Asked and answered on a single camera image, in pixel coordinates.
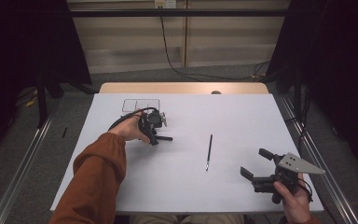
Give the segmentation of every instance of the black metal bar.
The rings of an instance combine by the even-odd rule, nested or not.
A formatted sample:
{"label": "black metal bar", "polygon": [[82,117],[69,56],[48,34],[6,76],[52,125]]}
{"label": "black metal bar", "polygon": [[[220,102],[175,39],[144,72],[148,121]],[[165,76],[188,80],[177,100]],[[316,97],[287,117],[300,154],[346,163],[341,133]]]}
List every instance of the black metal bar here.
{"label": "black metal bar", "polygon": [[69,17],[285,17],[300,16],[312,11],[293,11],[288,9],[73,9],[68,11],[18,11],[16,14],[36,16],[56,15]]}

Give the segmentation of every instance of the person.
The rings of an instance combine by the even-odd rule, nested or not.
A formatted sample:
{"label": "person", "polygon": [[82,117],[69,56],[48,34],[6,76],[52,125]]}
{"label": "person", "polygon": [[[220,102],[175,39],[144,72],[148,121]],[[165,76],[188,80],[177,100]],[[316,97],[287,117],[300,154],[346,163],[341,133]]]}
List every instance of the person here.
{"label": "person", "polygon": [[[150,141],[139,131],[140,116],[141,112],[101,134],[76,157],[74,177],[49,223],[114,222],[117,193],[126,175],[126,141],[140,139],[147,144]],[[283,197],[287,223],[320,223],[310,215],[308,195],[303,189],[292,194],[280,182],[275,182],[274,187]]]}

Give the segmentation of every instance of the gray carpet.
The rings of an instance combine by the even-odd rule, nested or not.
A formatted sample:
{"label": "gray carpet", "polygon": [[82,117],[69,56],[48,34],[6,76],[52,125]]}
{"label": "gray carpet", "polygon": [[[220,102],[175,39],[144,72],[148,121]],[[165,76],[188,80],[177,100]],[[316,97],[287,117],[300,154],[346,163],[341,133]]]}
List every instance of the gray carpet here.
{"label": "gray carpet", "polygon": [[[232,78],[192,76],[201,81],[258,80],[257,78],[246,78],[255,72],[253,65],[197,67],[181,69],[181,71]],[[259,74],[265,72],[266,66],[260,69]],[[177,75],[172,69],[100,74],[93,75],[92,80],[93,85],[91,88],[94,90],[100,89],[104,82],[109,81],[195,81],[194,79]],[[268,83],[267,86],[268,90],[274,94],[283,118],[289,119],[290,117],[282,106],[282,96],[277,94],[275,90],[275,83]],[[34,157],[31,169],[26,174],[21,190],[11,206],[6,223],[47,223],[51,216],[49,208],[71,158],[92,102],[92,95],[87,95],[69,85],[62,84],[62,87],[65,95],[61,99],[51,99],[48,96],[48,107],[52,108],[57,104],[57,110],[48,127],[45,139]],[[293,92],[290,91],[287,96],[293,97]],[[26,101],[28,98],[29,96],[20,99],[19,103]],[[0,142],[0,199],[34,138],[37,123],[37,103],[30,107],[20,105],[16,117]],[[355,215],[358,217],[358,160],[352,156],[345,140],[334,135],[332,128],[323,111],[311,100],[307,130],[323,155],[329,170],[349,200]],[[297,144],[298,133],[290,122],[288,123],[288,129]],[[309,158],[306,150],[303,150],[303,156],[305,159]],[[312,180],[326,207],[324,212],[315,214],[315,216],[322,223],[335,223],[335,221],[336,223],[345,223],[322,179],[319,176],[314,176]],[[254,221],[255,223],[278,223],[278,219],[281,216],[282,214],[258,214],[249,215],[248,218],[250,222]]]}

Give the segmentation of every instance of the person's left hand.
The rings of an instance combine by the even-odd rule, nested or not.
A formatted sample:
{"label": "person's left hand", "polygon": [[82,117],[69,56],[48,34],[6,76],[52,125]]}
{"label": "person's left hand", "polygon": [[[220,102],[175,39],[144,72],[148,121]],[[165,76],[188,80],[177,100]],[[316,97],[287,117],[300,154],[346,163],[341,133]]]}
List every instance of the person's left hand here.
{"label": "person's left hand", "polygon": [[138,120],[141,117],[141,115],[142,115],[142,112],[134,114],[130,118],[125,119],[122,122],[120,122],[116,127],[109,130],[108,132],[114,133],[114,134],[124,138],[124,140],[126,140],[126,141],[131,141],[133,139],[140,139],[143,142],[149,144],[150,139],[146,135],[141,133],[141,131],[139,131]]}

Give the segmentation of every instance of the black pen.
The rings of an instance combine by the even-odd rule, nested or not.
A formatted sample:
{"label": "black pen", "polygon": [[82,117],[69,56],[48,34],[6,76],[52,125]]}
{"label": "black pen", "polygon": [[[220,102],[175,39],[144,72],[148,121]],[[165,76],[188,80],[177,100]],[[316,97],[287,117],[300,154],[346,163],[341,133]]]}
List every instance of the black pen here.
{"label": "black pen", "polygon": [[211,135],[211,138],[209,139],[209,150],[208,150],[208,159],[206,161],[206,170],[208,171],[208,168],[209,168],[209,159],[211,157],[211,146],[212,146],[212,135]]}

